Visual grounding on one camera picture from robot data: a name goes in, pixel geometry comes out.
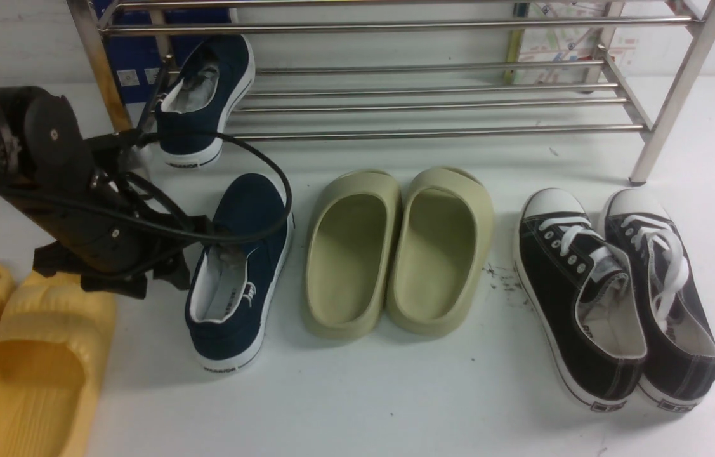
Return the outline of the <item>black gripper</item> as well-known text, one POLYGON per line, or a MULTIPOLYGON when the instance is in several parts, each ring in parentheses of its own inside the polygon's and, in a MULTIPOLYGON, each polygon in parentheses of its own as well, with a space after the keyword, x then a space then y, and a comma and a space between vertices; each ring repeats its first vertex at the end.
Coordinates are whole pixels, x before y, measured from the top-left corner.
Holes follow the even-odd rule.
POLYGON ((71 273, 87 291, 143 299, 148 275, 189 286, 183 254, 213 233, 206 216, 189 216, 156 185, 123 171, 120 157, 154 142, 128 130, 85 139, 78 132, 31 133, 23 143, 23 178, 4 198, 53 242, 34 251, 44 277, 71 273))

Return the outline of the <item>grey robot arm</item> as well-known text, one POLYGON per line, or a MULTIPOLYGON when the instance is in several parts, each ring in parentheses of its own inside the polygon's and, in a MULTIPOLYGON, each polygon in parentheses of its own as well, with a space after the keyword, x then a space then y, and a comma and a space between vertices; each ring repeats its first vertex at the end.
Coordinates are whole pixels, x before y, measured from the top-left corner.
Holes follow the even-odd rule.
POLYGON ((171 201, 163 213, 146 203, 143 194, 159 191, 120 168, 141 136, 133 128, 84 138, 64 96, 0 88, 0 197, 53 238, 34 251, 34 272, 69 273, 87 292, 136 299, 146 296, 148 278, 190 288, 187 235, 210 223, 171 201))

